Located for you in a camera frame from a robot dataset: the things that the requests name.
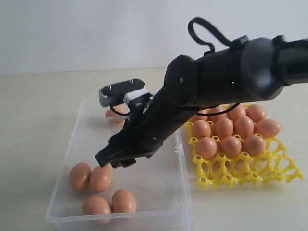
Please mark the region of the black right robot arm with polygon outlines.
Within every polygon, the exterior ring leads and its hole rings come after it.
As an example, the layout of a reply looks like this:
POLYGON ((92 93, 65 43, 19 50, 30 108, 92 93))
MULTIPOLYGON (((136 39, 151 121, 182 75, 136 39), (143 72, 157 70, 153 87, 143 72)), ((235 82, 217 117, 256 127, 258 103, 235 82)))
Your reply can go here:
POLYGON ((99 90, 103 107, 125 103, 121 131, 95 158, 103 167, 129 167, 150 158, 163 142, 200 110, 228 103, 272 100, 285 86, 307 83, 308 41, 282 37, 234 41, 229 48, 197 60, 181 55, 167 67, 164 84, 155 94, 139 79, 99 90))

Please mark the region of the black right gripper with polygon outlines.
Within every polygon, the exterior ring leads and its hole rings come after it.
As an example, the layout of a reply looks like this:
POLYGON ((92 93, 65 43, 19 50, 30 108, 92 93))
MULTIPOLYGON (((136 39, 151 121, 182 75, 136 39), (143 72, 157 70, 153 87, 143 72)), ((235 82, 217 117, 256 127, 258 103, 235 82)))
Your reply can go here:
POLYGON ((162 87, 151 99, 147 110, 144 106, 134 111, 122 130, 109 139, 108 145, 95 156, 103 168, 127 168, 136 158, 150 158, 163 142, 200 110, 172 103, 162 87))

